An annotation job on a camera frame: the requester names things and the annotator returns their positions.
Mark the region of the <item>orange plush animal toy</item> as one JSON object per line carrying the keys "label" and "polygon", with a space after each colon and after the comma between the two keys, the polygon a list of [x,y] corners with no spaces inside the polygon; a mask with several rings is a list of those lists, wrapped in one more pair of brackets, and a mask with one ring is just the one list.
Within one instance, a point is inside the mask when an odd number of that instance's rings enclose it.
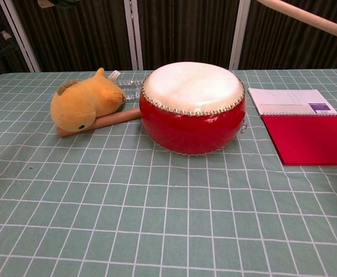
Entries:
{"label": "orange plush animal toy", "polygon": [[93,77],[65,81],[53,94],[50,115],[57,127],[76,132],[91,126],[96,118],[116,112],[125,102],[126,93],[115,84],[120,72],[109,76],[99,68]]}

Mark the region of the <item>brown wooden rod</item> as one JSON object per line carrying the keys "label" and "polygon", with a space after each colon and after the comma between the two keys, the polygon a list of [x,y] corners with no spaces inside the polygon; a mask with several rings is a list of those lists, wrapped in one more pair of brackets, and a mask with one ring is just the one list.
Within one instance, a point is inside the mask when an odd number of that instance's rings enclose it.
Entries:
{"label": "brown wooden rod", "polygon": [[98,117],[96,118],[96,120],[94,121],[92,125],[90,125],[87,128],[78,130],[76,132],[69,132],[69,131],[63,130],[62,128],[57,127],[57,135],[59,137],[70,136],[70,135],[74,135],[77,133],[86,132],[89,130],[99,129],[105,126],[130,121],[130,120],[137,119],[140,117],[141,117],[141,112],[139,108],[135,108],[131,110],[124,110],[124,111],[120,111],[120,112],[113,113],[110,115],[105,115],[103,117]]}

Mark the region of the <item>red cover spiral notebook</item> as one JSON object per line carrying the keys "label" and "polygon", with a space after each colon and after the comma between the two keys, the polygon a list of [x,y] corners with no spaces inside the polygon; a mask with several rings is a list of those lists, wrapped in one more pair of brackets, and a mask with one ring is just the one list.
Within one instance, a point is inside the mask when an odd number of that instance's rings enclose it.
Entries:
{"label": "red cover spiral notebook", "polygon": [[248,91],[284,165],[337,166],[337,111],[318,90]]}

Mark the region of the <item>red drum white skin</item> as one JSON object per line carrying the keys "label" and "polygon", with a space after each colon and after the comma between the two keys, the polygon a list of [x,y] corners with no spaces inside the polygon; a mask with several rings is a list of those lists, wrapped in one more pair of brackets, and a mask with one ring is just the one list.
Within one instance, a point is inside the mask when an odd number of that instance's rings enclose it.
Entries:
{"label": "red drum white skin", "polygon": [[139,108],[149,137],[184,155],[228,145],[244,124],[245,87],[229,70],[202,62],[174,62],[143,81]]}

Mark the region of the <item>green checked tablecloth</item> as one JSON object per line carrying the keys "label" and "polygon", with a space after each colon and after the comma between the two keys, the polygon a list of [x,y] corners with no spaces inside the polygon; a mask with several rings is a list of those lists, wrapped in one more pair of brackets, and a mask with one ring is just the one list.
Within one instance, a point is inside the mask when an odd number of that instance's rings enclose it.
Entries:
{"label": "green checked tablecloth", "polygon": [[205,156],[140,121],[60,138],[53,92],[0,75],[0,277],[337,277],[337,167],[284,166],[253,103]]}

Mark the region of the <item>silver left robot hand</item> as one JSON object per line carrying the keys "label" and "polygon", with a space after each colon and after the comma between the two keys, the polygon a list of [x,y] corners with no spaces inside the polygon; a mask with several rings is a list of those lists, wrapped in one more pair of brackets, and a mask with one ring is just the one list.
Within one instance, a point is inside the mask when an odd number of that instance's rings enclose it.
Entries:
{"label": "silver left robot hand", "polygon": [[58,8],[70,8],[73,7],[80,0],[37,0],[38,5],[42,8],[50,8],[56,6]]}

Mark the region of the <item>clear plastic water bottle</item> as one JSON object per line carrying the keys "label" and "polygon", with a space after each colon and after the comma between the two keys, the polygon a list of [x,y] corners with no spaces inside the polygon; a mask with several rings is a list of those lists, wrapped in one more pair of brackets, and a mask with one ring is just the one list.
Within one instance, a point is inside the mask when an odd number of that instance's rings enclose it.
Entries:
{"label": "clear plastic water bottle", "polygon": [[143,79],[123,79],[118,78],[116,81],[114,81],[114,84],[116,84],[118,87],[120,87],[124,93],[126,102],[132,102],[137,99],[139,99],[141,90],[143,88]]}

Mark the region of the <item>light wooden drumstick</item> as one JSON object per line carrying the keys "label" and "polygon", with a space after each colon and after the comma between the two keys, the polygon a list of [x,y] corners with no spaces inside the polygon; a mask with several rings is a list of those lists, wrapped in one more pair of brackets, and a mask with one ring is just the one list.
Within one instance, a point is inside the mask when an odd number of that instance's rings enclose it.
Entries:
{"label": "light wooden drumstick", "polygon": [[337,36],[337,23],[324,19],[313,13],[307,12],[301,8],[293,6],[282,0],[256,0],[264,6],[280,12],[284,15],[299,20],[305,24],[318,28],[322,31]]}

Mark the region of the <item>white partition frame post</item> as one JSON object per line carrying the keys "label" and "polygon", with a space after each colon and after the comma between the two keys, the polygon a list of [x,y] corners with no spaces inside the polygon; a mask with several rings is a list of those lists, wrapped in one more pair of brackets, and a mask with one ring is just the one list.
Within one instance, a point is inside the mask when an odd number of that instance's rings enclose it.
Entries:
{"label": "white partition frame post", "polygon": [[137,0],[123,0],[126,26],[128,30],[129,50],[133,70],[143,70],[143,54],[141,46],[140,23]]}
{"label": "white partition frame post", "polygon": [[23,24],[21,23],[17,10],[13,4],[13,1],[0,0],[0,5],[11,27],[14,37],[16,38],[16,42],[19,45],[19,48],[25,59],[29,71],[32,73],[40,73],[41,68],[33,52],[33,49],[28,40]]}
{"label": "white partition frame post", "polygon": [[235,22],[234,37],[229,61],[230,70],[237,70],[239,67],[250,3],[251,0],[239,0],[237,19]]}

